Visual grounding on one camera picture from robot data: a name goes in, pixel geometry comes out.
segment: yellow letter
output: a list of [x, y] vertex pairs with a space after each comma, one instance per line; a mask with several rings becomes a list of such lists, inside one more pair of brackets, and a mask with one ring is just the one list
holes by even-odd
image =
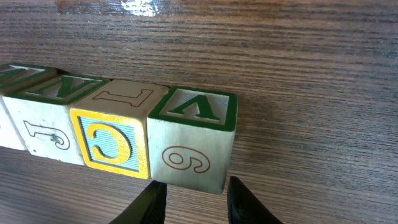
[[117, 129], [106, 124], [91, 124], [87, 128], [88, 137], [95, 138], [94, 133], [97, 130], [106, 131], [113, 136], [118, 147], [118, 155], [115, 158], [104, 157], [98, 147], [93, 146], [94, 159], [102, 160], [112, 164], [121, 164], [123, 162], [126, 162], [130, 158], [131, 150], [129, 147], [129, 143], [127, 142], [127, 139]]

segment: green border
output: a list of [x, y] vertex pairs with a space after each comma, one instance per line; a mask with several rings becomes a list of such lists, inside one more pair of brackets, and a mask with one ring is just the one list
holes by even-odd
[[6, 66], [6, 65], [8, 65], [8, 66], [14, 65], [14, 66], [27, 67], [27, 68], [44, 69], [44, 71], [43, 71], [43, 72], [36, 73], [36, 74], [31, 75], [31, 76], [29, 76], [29, 77], [21, 78], [20, 80], [18, 80], [18, 81], [16, 81], [16, 82], [13, 82], [13, 83], [11, 83], [10, 85], [8, 85], [8, 86], [6, 86], [6, 87], [0, 87], [0, 90], [5, 90], [6, 88], [12, 88], [12, 87], [14, 87], [14, 86], [16, 86], [16, 85], [21, 84], [22, 82], [29, 81], [29, 80], [34, 79], [34, 78], [37, 78], [37, 77], [39, 77], [39, 76], [45, 75], [46, 73], [52, 73], [52, 72], [54, 72], [54, 75], [57, 74], [57, 70], [56, 70], [55, 68], [43, 67], [43, 66], [36, 66], [36, 65], [25, 65], [25, 64], [22, 64], [22, 63], [7, 63], [7, 64], [4, 64], [4, 65], [0, 65], [0, 67]]
[[[226, 117], [225, 117], [225, 124], [214, 124], [214, 123], [208, 123], [204, 121], [195, 121], [191, 119], [185, 119], [185, 118], [178, 118], [174, 116], [167, 116], [167, 115], [162, 115], [160, 112], [162, 109], [165, 107], [166, 103], [171, 99], [173, 94], [178, 90], [191, 90], [191, 91], [198, 91], [201, 93], [213, 93], [217, 95], [224, 95], [228, 96], [228, 108], [226, 110]], [[233, 94], [233, 93], [223, 93], [223, 92], [218, 92], [218, 91], [211, 91], [211, 90], [202, 90], [202, 89], [197, 89], [197, 88], [190, 88], [190, 87], [185, 87], [185, 86], [174, 86], [172, 87], [169, 92], [159, 101], [159, 103], [155, 106], [155, 108], [149, 113], [148, 118], [154, 118], [154, 119], [161, 119], [164, 121], [170, 121], [174, 123], [180, 123], [180, 124], [187, 124], [190, 126], [196, 126], [196, 127], [201, 127], [201, 128], [210, 128], [210, 129], [216, 129], [220, 131], [234, 131], [236, 127], [236, 117], [237, 117], [237, 112], [238, 112], [238, 97]]]
[[18, 98], [18, 99], [22, 99], [22, 100], [31, 100], [31, 101], [42, 102], [42, 103], [51, 103], [51, 104], [54, 104], [54, 105], [69, 105], [70, 103], [73, 103], [74, 101], [79, 100], [80, 98], [83, 98], [84, 96], [86, 96], [86, 95], [90, 94], [91, 92], [97, 90], [99, 87], [101, 87], [101, 86], [107, 84], [108, 82], [110, 82], [110, 79], [108, 79], [108, 78], [90, 77], [90, 76], [86, 76], [86, 75], [75, 75], [75, 74], [72, 74], [72, 73], [65, 73], [65, 74], [59, 75], [59, 76], [57, 76], [55, 78], [58, 78], [58, 77], [61, 77], [61, 76], [90, 78], [92, 80], [101, 80], [101, 81], [99, 83], [97, 83], [95, 86], [93, 86], [92, 88], [89, 88], [88, 90], [85, 90], [85, 91], [79, 93], [77, 96], [74, 96], [73, 98], [70, 98], [69, 100], [66, 100], [66, 101], [64, 101], [64, 100], [56, 100], [56, 99], [48, 99], [48, 98], [44, 98], [44, 97], [41, 97], [41, 96], [32, 96], [32, 95], [26, 95], [26, 94], [21, 93], [21, 92], [24, 92], [25, 90], [28, 90], [29, 88], [31, 88], [33, 86], [36, 86], [37, 85], [36, 83], [33, 84], [33, 85], [29, 85], [28, 87], [23, 88], [23, 89], [21, 89], [21, 90], [19, 90], [17, 92], [8, 94], [6, 96], [11, 97], [11, 98]]

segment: wooden block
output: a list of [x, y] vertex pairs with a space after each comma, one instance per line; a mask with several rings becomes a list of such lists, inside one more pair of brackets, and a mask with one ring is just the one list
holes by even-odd
[[32, 155], [83, 165], [69, 108], [107, 82], [65, 74], [6, 95], [4, 102]]
[[148, 179], [146, 118], [168, 89], [114, 80], [73, 106], [70, 115], [86, 165]]
[[231, 156], [238, 98], [175, 86], [147, 119], [154, 180], [221, 194]]
[[55, 76], [57, 71], [54, 68], [19, 63], [0, 65], [0, 146], [26, 150], [25, 142], [9, 114], [3, 96]]

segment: brown tabletop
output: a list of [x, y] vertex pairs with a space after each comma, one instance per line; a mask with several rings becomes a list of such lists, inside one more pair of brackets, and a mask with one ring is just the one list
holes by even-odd
[[[1, 63], [235, 93], [228, 178], [282, 222], [398, 223], [397, 1], [29, 2], [0, 1]], [[0, 223], [108, 223], [149, 183], [0, 148]], [[166, 222], [227, 223], [226, 190], [170, 185]]]

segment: block with yellow border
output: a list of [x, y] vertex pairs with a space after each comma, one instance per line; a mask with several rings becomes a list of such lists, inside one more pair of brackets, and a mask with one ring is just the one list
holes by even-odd
[[146, 119], [168, 89], [114, 80], [75, 104], [70, 116], [85, 164], [148, 179]]

